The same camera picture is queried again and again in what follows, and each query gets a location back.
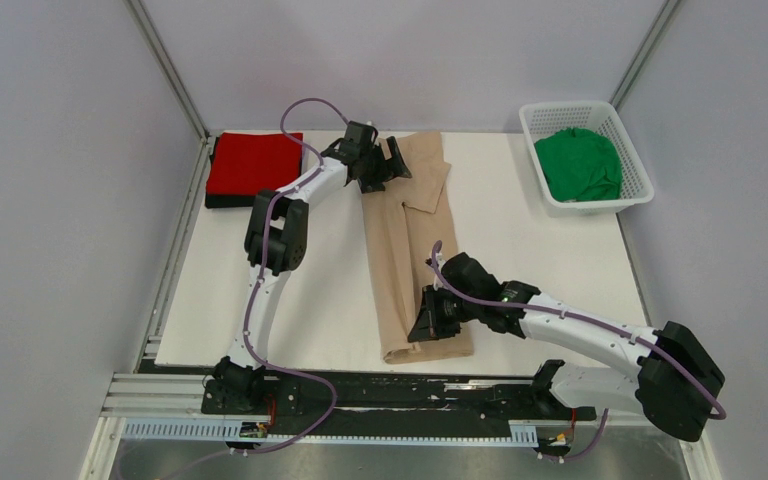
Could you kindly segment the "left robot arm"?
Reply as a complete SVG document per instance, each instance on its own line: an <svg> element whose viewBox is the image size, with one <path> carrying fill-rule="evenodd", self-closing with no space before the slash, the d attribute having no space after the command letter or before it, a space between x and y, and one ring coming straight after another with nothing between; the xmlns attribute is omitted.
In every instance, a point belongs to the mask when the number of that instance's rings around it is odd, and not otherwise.
<svg viewBox="0 0 768 480"><path fill-rule="evenodd" d="M234 340L205 385L207 414L250 414L264 405L264 377L276 368L268 361L271 330L284 287L305 258L311 210L351 182L367 194L412 175L397 140L381 139L371 124L350 121L342 137L313 153L314 167L255 197L244 239L247 300Z"/></svg>

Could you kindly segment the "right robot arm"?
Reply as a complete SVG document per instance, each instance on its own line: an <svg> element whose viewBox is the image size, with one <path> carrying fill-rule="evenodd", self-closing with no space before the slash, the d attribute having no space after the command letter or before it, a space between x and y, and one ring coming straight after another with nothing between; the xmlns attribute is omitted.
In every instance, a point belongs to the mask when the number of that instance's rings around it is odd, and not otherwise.
<svg viewBox="0 0 768 480"><path fill-rule="evenodd" d="M544 417L567 408L593 407L645 417L662 432L696 442L706 424L726 419L718 396L725 375L697 336L683 324L661 328L598 317L516 280L501 282L466 253L427 259L433 281L408 339L430 342L457 336L478 321L491 331L561 346L595 367L545 362L535 375L531 403Z"/></svg>

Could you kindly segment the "beige t shirt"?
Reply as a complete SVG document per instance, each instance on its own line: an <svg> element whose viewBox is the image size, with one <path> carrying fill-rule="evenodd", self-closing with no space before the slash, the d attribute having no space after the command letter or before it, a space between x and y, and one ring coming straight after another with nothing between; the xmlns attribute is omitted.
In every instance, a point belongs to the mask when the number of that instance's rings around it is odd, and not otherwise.
<svg viewBox="0 0 768 480"><path fill-rule="evenodd" d="M471 334L410 342L422 289L433 283L425 264L440 241L449 258L459 252L447 195L451 165L444 159L438 131L399 138L397 146L411 176L396 177L382 191L361 195L367 258L378 321L381 357L387 364L406 364L468 357L474 354Z"/></svg>

